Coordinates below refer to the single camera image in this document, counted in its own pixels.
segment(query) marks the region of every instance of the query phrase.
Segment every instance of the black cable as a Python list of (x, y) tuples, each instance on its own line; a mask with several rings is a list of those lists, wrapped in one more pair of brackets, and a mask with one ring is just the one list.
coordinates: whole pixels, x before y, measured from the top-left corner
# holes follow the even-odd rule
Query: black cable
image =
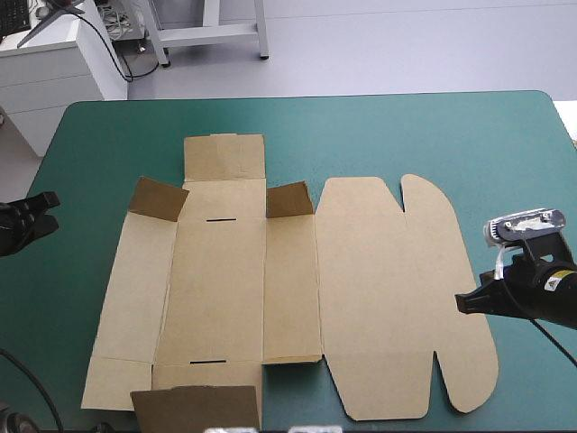
[(20, 370), (22, 373), (24, 373), (26, 375), (26, 377), (28, 377), (28, 379), (30, 379), (30, 382), (32, 382), (34, 384), (34, 386), (36, 387), (38, 392), (42, 395), (42, 398), (44, 399), (44, 401), (46, 401), (46, 404), (50, 408), (50, 412), (52, 413), (52, 417), (54, 418), (54, 422), (56, 423), (56, 427), (58, 428), (58, 432), (64, 433), (64, 426), (62, 426), (62, 421), (60, 420), (60, 415), (58, 414), (58, 411), (56, 410), (56, 406), (54, 405), (54, 402), (50, 398), (50, 395), (48, 394), (48, 392), (42, 386), (40, 380), (34, 375), (34, 373), (32, 373), (30, 370), (28, 370), (26, 365), (22, 364), (12, 354), (10, 354), (8, 351), (6, 351), (5, 349), (3, 349), (1, 347), (0, 347), (0, 356), (3, 356), (8, 361), (10, 361), (18, 370)]
[(120, 66), (118, 65), (118, 63), (116, 62), (116, 59), (114, 58), (114, 54), (110, 51), (110, 48), (108, 47), (108, 44), (106, 43), (105, 38), (102, 36), (102, 34), (100, 34), (100, 32), (98, 31), (98, 29), (89, 21), (87, 20), (85, 17), (83, 17), (80, 14), (77, 14), (73, 11), (70, 11), (69, 9), (67, 9), (66, 7), (61, 6), (58, 1), (55, 0), (47, 0), (48, 3), (50, 3), (52, 6), (61, 9), (62, 11), (66, 12), (67, 14), (70, 15), (74, 15), (76, 16), (80, 21), (83, 21), (84, 23), (88, 24), (88, 26), (90, 26), (90, 28), (92, 28), (92, 30), (95, 31), (96, 35), (98, 36), (98, 38), (100, 38), (100, 41), (104, 44), (106, 51), (108, 51), (108, 56), (110, 56), (110, 60), (113, 62), (114, 67), (116, 68), (116, 70), (118, 71), (118, 73), (120, 74), (120, 76), (122, 77), (122, 79), (124, 81), (126, 81), (127, 83), (132, 83), (134, 81), (135, 78), (141, 78), (141, 77), (146, 77), (147, 75), (150, 75), (152, 72), (154, 72), (158, 67), (159, 67), (159, 62), (156, 62), (156, 66), (151, 69), (150, 71), (144, 73), (144, 74), (140, 74), (140, 75), (133, 75), (132, 72), (130, 71), (130, 68), (128, 68), (129, 70), (129, 74), (130, 75), (125, 75), (124, 72), (121, 70)]
[(529, 322), (531, 322), (537, 329), (539, 329), (541, 331), (541, 333), (547, 337), (547, 339), (553, 343), (553, 345), (555, 347), (557, 347), (557, 349), (559, 349), (559, 351), (565, 355), (567, 357), (567, 359), (569, 361), (572, 362), (572, 364), (577, 367), (577, 359), (575, 359), (575, 357), (573, 355), (571, 355), (567, 349), (565, 349), (561, 343), (559, 343), (551, 334), (549, 334), (549, 331), (547, 331), (544, 327), (542, 327), (539, 323), (537, 323), (537, 321), (534, 318), (530, 318)]
[(505, 293), (507, 293), (508, 298), (513, 303), (513, 305), (519, 310), (519, 312), (525, 316), (525, 318), (533, 324), (541, 333), (561, 352), (565, 357), (575, 366), (577, 367), (577, 359), (573, 355), (571, 355), (567, 349), (563, 347), (561, 343), (559, 343), (554, 336), (552, 336), (549, 331), (547, 331), (544, 327), (542, 327), (534, 318), (531, 318), (530, 314), (527, 314), (525, 309), (521, 307), (521, 305), (517, 302), (511, 291), (508, 289), (508, 285), (503, 279), (503, 288), (505, 289)]
[(146, 77), (147, 75), (150, 75), (152, 72), (154, 72), (156, 69), (158, 69), (158, 67), (160, 66), (159, 62), (156, 62), (156, 66), (154, 68), (152, 68), (151, 70), (149, 70), (148, 72), (144, 72), (143, 74), (140, 75), (133, 75), (133, 71), (130, 69), (130, 65), (128, 64), (128, 61), (126, 60), (124, 53), (120, 51), (120, 57), (122, 58), (124, 64), (126, 65), (126, 68), (128, 69), (128, 75), (127, 77), (129, 78), (142, 78), (142, 77)]

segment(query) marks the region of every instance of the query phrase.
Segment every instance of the green table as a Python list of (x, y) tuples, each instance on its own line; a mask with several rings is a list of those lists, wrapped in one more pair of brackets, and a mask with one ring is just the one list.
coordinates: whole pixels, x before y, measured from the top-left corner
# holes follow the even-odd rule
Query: green table
[[(444, 190), (473, 270), (492, 269), (481, 234), (490, 217), (550, 206), (568, 216), (577, 248), (576, 155), (550, 98), (539, 92), (80, 103), (70, 107), (32, 185), (58, 191), (61, 229), (0, 260), (0, 345), (44, 381), (67, 428), (132, 413), (80, 410), (88, 359), (133, 186), (141, 175), (180, 185), (188, 135), (263, 133), (269, 186), (306, 180), (314, 201), (333, 176), (380, 176), (399, 197), (405, 173)], [(577, 372), (528, 323), (490, 318), (500, 375), (468, 415), (448, 404), (434, 366), (430, 410), (419, 420), (349, 420), (324, 363), (267, 367), (264, 425), (357, 429), (577, 428)], [(577, 332), (550, 326), (573, 353)], [(51, 428), (33, 387), (0, 361), (0, 398)]]

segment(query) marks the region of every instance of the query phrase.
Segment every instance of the cardboard lid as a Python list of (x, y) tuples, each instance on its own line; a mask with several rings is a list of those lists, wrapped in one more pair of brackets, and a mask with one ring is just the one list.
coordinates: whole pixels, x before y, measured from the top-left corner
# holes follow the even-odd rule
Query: cardboard lid
[(418, 176), (402, 191), (405, 211), (381, 179), (330, 179), (316, 212), (324, 352), (357, 420), (423, 417), (434, 352), (460, 411), (497, 381), (486, 318), (454, 304), (475, 282), (453, 207)]
[(264, 179), (260, 134), (215, 134), (184, 142), (185, 181)]

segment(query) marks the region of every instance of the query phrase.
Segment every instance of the cardboard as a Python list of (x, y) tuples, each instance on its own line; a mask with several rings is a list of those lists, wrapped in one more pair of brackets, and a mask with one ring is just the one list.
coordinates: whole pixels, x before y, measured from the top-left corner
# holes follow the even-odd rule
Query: cardboard
[(329, 180), (314, 215), (304, 182), (266, 189), (261, 135), (187, 138), (183, 188), (134, 192), (82, 407), (249, 387), (261, 419), (261, 366), (325, 354), (352, 418), (418, 418), (434, 352), (454, 407), (482, 404), (497, 357), (485, 318), (454, 306), (474, 279), (453, 208), (416, 176), (403, 189), (406, 213), (382, 180)]
[(433, 352), (461, 412), (498, 376), (486, 318), (454, 305), (475, 281), (451, 203), (418, 176), (401, 186), (405, 211), (381, 179), (330, 179), (316, 213), (324, 352), (357, 420), (425, 416)]
[[(312, 213), (303, 182), (267, 194), (261, 135), (187, 138), (183, 189), (142, 179), (134, 192), (82, 406), (131, 410), (130, 391), (245, 385), (260, 417), (261, 365), (322, 355)], [(267, 234), (277, 241), (265, 281)], [(288, 279), (286, 253), (298, 264)]]
[[(142, 433), (203, 433), (207, 428), (259, 426), (250, 386), (186, 386), (133, 392), (132, 398)], [(197, 408), (202, 416), (191, 413), (190, 408)]]
[(265, 364), (322, 357), (315, 217), (305, 182), (267, 190)]
[(130, 391), (151, 387), (177, 233), (174, 213), (187, 194), (146, 178), (138, 181), (106, 289), (83, 408), (132, 410)]

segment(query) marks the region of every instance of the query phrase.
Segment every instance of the cardboard tab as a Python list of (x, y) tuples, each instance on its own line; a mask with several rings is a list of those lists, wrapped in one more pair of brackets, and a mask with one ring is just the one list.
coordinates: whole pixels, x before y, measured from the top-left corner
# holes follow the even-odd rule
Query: cardboard tab
[(259, 428), (252, 386), (182, 386), (172, 390), (133, 392), (132, 398), (142, 433)]
[(313, 214), (313, 203), (304, 181), (267, 189), (267, 218)]
[(141, 177), (128, 210), (134, 214), (176, 222), (187, 195), (185, 189)]
[(264, 139), (259, 134), (188, 137), (185, 181), (264, 179)]

